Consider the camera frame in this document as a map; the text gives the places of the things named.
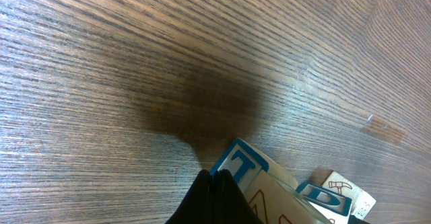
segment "brown tape strip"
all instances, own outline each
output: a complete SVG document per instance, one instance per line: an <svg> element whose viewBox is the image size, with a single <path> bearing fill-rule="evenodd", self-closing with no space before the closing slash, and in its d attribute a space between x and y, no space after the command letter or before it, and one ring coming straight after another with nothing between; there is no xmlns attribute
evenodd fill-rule
<svg viewBox="0 0 431 224"><path fill-rule="evenodd" d="M377 139L392 142L395 145L400 145L405 135L405 132L401 129L389 125L386 121L374 115L368 117L361 131Z"/></svg>

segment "blue border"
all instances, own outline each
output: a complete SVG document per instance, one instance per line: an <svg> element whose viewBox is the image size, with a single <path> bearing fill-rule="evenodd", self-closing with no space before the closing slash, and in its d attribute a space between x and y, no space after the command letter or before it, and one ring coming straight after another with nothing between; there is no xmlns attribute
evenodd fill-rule
<svg viewBox="0 0 431 224"><path fill-rule="evenodd" d="M218 168L222 165L223 161L228 157L229 153L236 145L239 145L241 148L243 148L255 161L257 161L262 166L262 170L268 172L268 162L255 150L253 150L249 145L247 145L247 143L245 143L241 138L237 138L230 144L226 151L224 151L223 155L216 161L214 166L209 171L209 174L214 175L214 173L218 171Z"/></svg>
<svg viewBox="0 0 431 224"><path fill-rule="evenodd" d="M305 189L305 187L306 187L306 186L308 186L308 185L314 186L314 187L318 188L319 190L323 190L323 191L325 191L325 192L329 192L329 194L333 194L333 195L336 195L336 196L340 196L340 197L345 198L344 208L343 208L343 212L342 212L342 213L341 213L341 212L339 212L339 211L333 210L333 209L331 209L330 211L333 211L334 213L340 214L340 215L342 215L342 216L344 216L344 217L347 217L347 216L349 215L349 208L350 208L350 206L352 205L352 199L351 199L351 198L346 197L346 196L344 196L344 195L342 195L342 194L338 194L338 193L336 193L336 192L334 192L334 191L332 191L332 190L328 190L328 189L323 188L323 187L321 187L321 186L317 186L317 185L315 185L315 184L312 184L312 183L311 183L311 182L309 182L309 181L304 181L304 182L302 182L302 183L301 183L301 184L296 188L297 193L298 193L298 194L300 194L300 193L301 193L301 191L303 191L303 190ZM327 209L326 207L322 206L319 202L314 201L314 199L308 198L308 197L307 197L307 196L305 196L305 195L302 195L302 196L303 196L306 200L308 200L308 201L310 201L310 202L313 202L313 203L315 203L315 204L319 205L320 207L323 207L323 208Z"/></svg>

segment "wooden table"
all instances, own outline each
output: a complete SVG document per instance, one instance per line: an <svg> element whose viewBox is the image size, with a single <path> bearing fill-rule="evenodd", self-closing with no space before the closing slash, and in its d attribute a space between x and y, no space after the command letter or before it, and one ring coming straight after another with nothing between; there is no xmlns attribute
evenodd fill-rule
<svg viewBox="0 0 431 224"><path fill-rule="evenodd" d="M0 2L0 223L163 223L235 137L431 222L431 0Z"/></svg>

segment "wood grain surface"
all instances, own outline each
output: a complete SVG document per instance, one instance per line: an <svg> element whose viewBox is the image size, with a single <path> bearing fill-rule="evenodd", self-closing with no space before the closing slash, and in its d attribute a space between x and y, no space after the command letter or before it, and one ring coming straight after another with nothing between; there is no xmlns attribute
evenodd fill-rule
<svg viewBox="0 0 431 224"><path fill-rule="evenodd" d="M431 0L0 0L0 17L0 223L163 223L235 137L299 181L336 170L376 199L368 222L431 223Z"/></svg>

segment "black pointed object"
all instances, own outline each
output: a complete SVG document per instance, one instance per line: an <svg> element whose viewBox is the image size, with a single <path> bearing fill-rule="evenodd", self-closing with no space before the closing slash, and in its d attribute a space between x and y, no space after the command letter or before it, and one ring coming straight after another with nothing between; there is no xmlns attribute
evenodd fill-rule
<svg viewBox="0 0 431 224"><path fill-rule="evenodd" d="M166 224L262 224L228 170L197 175L178 209Z"/></svg>

